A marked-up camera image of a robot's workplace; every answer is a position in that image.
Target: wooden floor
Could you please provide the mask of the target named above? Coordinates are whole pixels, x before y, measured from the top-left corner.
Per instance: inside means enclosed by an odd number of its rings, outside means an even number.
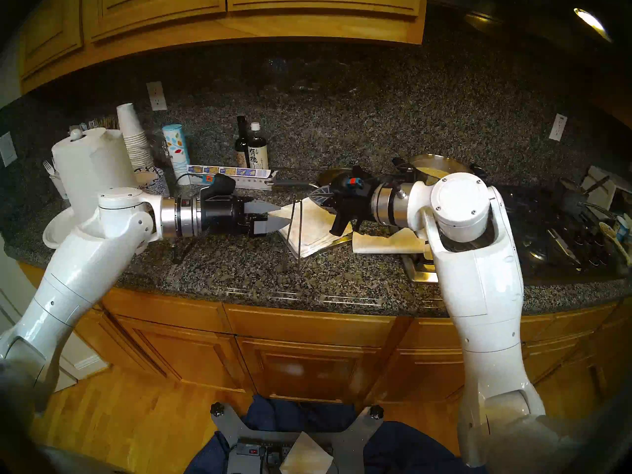
[[[600,402],[586,368],[554,374],[537,388],[554,416],[582,417]],[[112,367],[53,394],[32,436],[137,474],[182,473],[216,430],[209,414],[216,401],[242,415],[252,399]],[[419,429],[458,454],[458,400],[383,406],[385,420]]]

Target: stovetop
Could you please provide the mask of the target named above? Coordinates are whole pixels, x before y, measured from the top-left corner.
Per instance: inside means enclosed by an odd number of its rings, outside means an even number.
[[[626,275],[625,265],[597,226],[559,210],[551,192],[496,188],[505,203],[526,285],[595,282]],[[433,262],[423,255],[402,255],[402,259],[410,280],[437,282]]]

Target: black bottle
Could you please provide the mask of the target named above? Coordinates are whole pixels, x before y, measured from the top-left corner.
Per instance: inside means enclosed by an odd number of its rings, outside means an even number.
[[[237,117],[237,129],[239,137],[235,141],[235,156],[237,156],[237,166],[240,168],[249,168],[248,160],[248,126],[246,117],[240,115]]]
[[[250,124],[248,139],[248,166],[257,169],[268,169],[268,141],[261,135],[259,122]]]

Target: electrical outlet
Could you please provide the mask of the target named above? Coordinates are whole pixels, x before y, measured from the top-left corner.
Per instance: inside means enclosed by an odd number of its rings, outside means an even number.
[[[162,83],[160,81],[152,81],[147,83],[147,93],[149,93],[149,101],[152,104],[152,110],[166,110],[167,102],[164,99],[162,91]]]
[[[0,154],[2,155],[2,161],[5,166],[9,166],[13,161],[18,159],[10,132],[0,137]]]
[[[559,141],[562,139],[562,132],[564,132],[564,126],[566,125],[567,117],[563,115],[556,114],[555,122],[553,123],[553,127],[551,128],[551,134],[549,134],[549,139]]]

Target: blue fabric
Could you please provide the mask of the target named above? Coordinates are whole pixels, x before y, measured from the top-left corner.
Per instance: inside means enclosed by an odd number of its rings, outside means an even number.
[[[252,430],[271,432],[341,432],[355,420],[353,406],[294,403],[281,399],[254,401],[242,418]],[[216,432],[186,468],[185,474],[223,474],[228,443]],[[364,447],[365,474],[482,474],[471,469],[436,440],[404,423],[384,422]]]

